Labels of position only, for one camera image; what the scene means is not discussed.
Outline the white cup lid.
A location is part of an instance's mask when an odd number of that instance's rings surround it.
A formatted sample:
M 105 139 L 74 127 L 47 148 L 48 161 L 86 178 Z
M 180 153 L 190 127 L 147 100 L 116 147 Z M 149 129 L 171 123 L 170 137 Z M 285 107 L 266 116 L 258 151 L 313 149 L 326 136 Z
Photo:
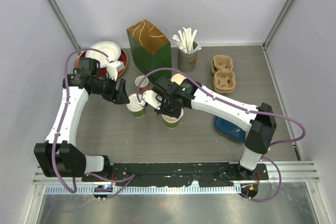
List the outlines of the white cup lid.
M 127 104 L 127 108 L 131 112 L 140 112 L 145 107 L 145 102 L 142 100 L 142 95 L 139 95 L 140 100 L 138 101 L 138 96 L 136 93 L 130 95 L 128 97 L 129 103 Z
M 183 116 L 183 114 L 184 114 L 184 110 L 183 110 L 183 108 L 181 108 L 181 109 L 177 109 L 177 110 L 172 110 L 168 114 L 168 116 L 173 118 L 173 119 L 179 119 Z

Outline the green paper cup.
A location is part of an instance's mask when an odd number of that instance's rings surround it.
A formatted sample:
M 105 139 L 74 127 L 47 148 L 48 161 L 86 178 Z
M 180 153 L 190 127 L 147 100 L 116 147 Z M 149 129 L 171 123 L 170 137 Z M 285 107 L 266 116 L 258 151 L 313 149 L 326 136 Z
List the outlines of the green paper cup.
M 138 110 L 138 111 L 132 111 L 132 114 L 136 118 L 141 118 L 145 115 L 145 112 L 146 112 L 146 108 L 142 108 L 141 110 Z
M 170 117 L 170 116 L 167 116 L 167 115 L 162 115 L 162 118 L 165 122 L 165 125 L 170 129 L 176 128 L 178 126 L 179 120 L 180 120 L 180 117 L 179 118 L 174 118 L 174 117 Z

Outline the stack of green paper cups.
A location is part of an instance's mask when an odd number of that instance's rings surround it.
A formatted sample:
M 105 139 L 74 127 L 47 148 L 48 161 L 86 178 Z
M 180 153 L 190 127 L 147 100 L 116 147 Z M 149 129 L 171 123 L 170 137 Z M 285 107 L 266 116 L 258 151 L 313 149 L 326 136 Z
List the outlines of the stack of green paper cups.
M 171 81 L 177 83 L 178 85 L 180 85 L 185 79 L 186 77 L 180 73 L 177 73 L 171 77 Z

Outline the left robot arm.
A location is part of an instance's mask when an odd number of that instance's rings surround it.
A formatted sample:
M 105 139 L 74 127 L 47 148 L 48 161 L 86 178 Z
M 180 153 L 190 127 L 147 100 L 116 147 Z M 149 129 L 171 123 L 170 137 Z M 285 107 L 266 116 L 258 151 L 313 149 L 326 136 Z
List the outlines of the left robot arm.
M 100 95 L 114 104 L 128 104 L 125 80 L 118 80 L 124 63 L 107 64 L 106 74 L 99 75 L 100 63 L 95 59 L 80 58 L 79 67 L 63 79 L 62 101 L 50 133 L 44 143 L 37 143 L 34 154 L 46 177 L 82 177 L 93 173 L 105 182 L 112 174 L 105 155 L 85 155 L 76 148 L 76 134 L 80 117 L 89 96 Z

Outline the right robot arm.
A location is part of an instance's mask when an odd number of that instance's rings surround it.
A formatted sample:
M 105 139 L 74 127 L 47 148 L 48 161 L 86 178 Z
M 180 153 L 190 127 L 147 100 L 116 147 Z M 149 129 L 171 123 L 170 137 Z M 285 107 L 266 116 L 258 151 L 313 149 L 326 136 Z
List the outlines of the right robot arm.
M 179 118 L 184 108 L 215 115 L 241 128 L 245 133 L 245 147 L 237 165 L 238 177 L 250 179 L 256 166 L 268 152 L 277 123 L 272 107 L 244 105 L 238 101 L 216 95 L 200 83 L 185 78 L 178 84 L 161 77 L 151 89 L 157 114 Z

